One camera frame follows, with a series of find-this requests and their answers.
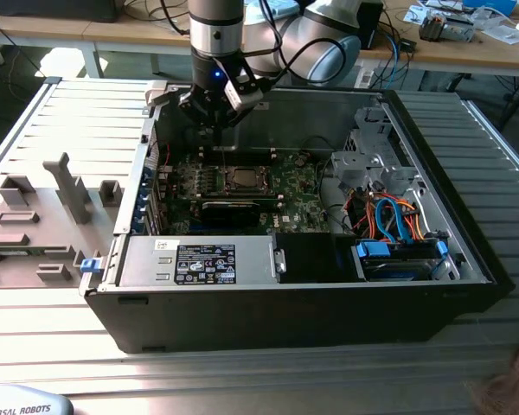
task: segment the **motherboard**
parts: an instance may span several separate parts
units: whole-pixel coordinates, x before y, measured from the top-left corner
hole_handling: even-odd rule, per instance
[[[179,157],[165,192],[168,233],[328,232],[317,194],[321,163],[296,151]]]

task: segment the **computer case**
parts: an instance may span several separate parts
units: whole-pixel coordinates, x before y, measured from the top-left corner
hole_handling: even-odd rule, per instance
[[[0,0],[0,16],[39,16],[115,22],[125,0]]]

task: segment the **power cable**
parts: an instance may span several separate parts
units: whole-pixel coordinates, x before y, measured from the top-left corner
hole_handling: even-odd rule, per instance
[[[167,6],[165,5],[165,0],[159,0],[159,3],[162,5],[162,9],[165,14],[165,17],[167,18],[167,21],[170,23],[170,26],[173,28],[173,30],[175,30],[181,36],[189,35],[190,34],[189,29],[179,29],[179,27],[175,24],[173,17],[170,16],[170,12],[167,9]]]

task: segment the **blue latch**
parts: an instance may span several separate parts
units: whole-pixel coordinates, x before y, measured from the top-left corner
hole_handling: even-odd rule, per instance
[[[439,250],[441,257],[445,257],[448,254],[448,246],[446,246],[446,243],[443,240],[439,240],[436,243],[436,247]]]
[[[80,263],[80,271],[81,272],[91,272],[92,274],[100,274],[104,271],[104,266],[102,265],[102,258],[87,258],[83,259]]]
[[[358,245],[356,249],[360,258],[390,256],[390,249],[386,242],[376,240],[360,242],[360,245]]]

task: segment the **warning label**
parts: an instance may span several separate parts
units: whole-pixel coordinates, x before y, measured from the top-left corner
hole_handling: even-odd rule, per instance
[[[176,250],[179,285],[235,284],[234,245],[180,245]]]

